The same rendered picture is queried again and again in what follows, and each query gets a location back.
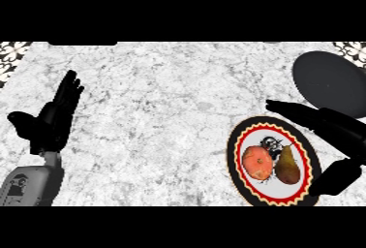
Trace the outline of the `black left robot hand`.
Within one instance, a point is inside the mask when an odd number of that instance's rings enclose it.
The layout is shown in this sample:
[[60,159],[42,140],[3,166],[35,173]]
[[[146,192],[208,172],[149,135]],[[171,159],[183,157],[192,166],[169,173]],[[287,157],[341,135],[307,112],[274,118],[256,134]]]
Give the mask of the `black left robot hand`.
[[29,141],[29,154],[60,152],[68,144],[72,115],[78,105],[84,87],[79,85],[76,72],[68,71],[53,101],[48,102],[38,115],[22,111],[7,115],[17,135]]

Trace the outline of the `orange squash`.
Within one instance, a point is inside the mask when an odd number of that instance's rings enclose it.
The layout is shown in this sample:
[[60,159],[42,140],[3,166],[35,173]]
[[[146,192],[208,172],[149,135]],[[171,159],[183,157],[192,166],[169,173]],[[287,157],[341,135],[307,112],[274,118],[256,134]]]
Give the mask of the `orange squash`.
[[273,170],[273,160],[267,150],[259,146],[249,146],[242,156],[242,165],[252,179],[265,180]]

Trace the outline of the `brown green pear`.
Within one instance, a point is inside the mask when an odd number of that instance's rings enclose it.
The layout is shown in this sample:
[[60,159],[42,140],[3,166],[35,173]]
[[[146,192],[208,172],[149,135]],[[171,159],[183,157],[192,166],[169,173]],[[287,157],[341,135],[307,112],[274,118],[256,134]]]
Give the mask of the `brown green pear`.
[[293,185],[299,181],[299,169],[295,162],[293,153],[290,147],[286,145],[282,149],[279,161],[274,166],[274,172],[277,179],[289,185]]

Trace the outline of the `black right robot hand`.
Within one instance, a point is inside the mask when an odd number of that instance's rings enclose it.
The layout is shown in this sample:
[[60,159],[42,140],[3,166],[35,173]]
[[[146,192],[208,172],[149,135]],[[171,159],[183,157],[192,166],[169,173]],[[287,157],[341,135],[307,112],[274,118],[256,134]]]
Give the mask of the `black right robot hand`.
[[311,196],[335,196],[361,175],[366,166],[366,124],[329,108],[267,100],[265,108],[305,127],[345,155],[321,172],[308,188]]

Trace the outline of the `black red patterned plate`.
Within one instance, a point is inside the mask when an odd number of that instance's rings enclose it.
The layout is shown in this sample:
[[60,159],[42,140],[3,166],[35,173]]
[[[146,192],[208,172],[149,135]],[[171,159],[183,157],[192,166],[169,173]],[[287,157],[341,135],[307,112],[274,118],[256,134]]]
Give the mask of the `black red patterned plate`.
[[[299,170],[298,182],[285,184],[271,171],[265,179],[251,177],[243,167],[243,154],[251,146],[264,146],[265,151],[282,151],[287,145]],[[234,127],[225,149],[227,170],[236,189],[254,206],[313,206],[318,198],[308,188],[321,169],[313,146],[299,130],[282,119],[254,116]]]

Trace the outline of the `dark grey pan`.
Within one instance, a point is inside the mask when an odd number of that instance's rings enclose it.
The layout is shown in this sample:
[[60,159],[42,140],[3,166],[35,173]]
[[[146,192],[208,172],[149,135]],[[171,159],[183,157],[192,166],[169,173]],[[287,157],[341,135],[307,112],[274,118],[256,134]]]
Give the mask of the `dark grey pan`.
[[349,61],[330,52],[310,51],[295,60],[292,77],[313,106],[366,117],[366,73]]

